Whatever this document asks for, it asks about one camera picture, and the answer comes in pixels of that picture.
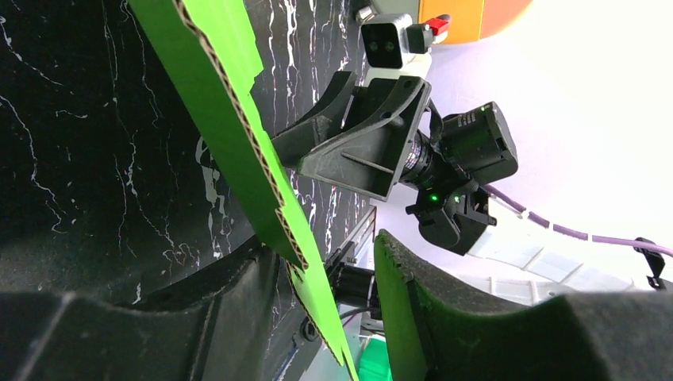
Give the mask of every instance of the purple cable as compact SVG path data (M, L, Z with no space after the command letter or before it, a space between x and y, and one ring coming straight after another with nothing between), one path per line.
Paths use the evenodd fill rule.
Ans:
M500 198L505 204L508 206L511 206L514 210L516 210L518 213L523 213L526 211L525 206L522 204L514 201L512 198L508 197L506 194L502 193L501 191L493 188L491 185L486 185L483 187L487 192L491 193L493 196ZM535 222L536 224L544 227L545 229L549 229L550 225L552 224L549 220L546 220L542 217L540 217L539 214L535 214L533 212L529 212L528 219L530 221ZM573 230L570 228L566 228L565 226L557 225L554 224L552 226L552 230L554 230L557 233L561 233L565 236L570 236L577 238L582 241L588 241L589 234L588 233L583 233L579 232L577 230ZM657 244L650 244L648 242L640 242L640 241L635 241L635 240L625 240L623 238L614 238L614 237L604 237L604 236L592 236L591 237L592 242L596 242L599 244L618 244L621 246L631 246L634 248L644 248L645 250L650 250L653 252L658 252L660 254L665 254L667 256L673 256L673 250L669 248L665 248L663 246L659 246Z

